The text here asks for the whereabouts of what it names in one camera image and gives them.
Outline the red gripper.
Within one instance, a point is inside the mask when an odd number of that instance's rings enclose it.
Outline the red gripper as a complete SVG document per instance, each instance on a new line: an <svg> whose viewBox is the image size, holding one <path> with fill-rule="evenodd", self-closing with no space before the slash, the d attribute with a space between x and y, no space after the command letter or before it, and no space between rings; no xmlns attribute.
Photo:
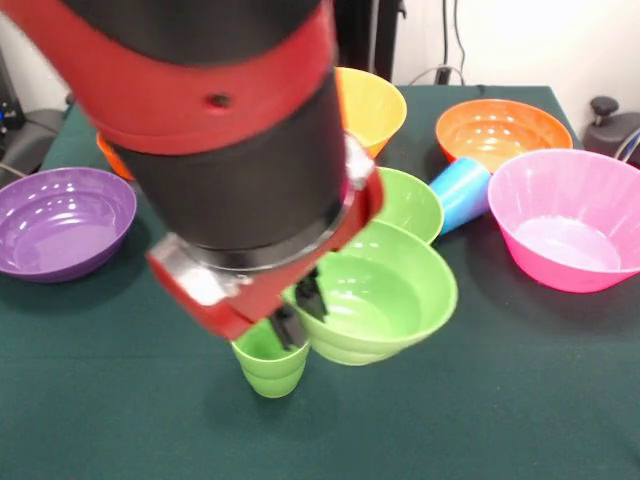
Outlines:
<svg viewBox="0 0 640 480"><path fill-rule="evenodd" d="M352 201L338 228L319 247L301 258L274 269L242 278L205 266L187 255L181 239L169 234L147 254L156 280L210 332L234 341L257 322L268 318L282 348L292 350L307 344L308 335L298 309L285 304L281 292L296 283L297 305L320 322L328 314L315 265L332 250L341 249L381 210L383 188L378 173L371 170L364 184L349 192Z"/></svg>

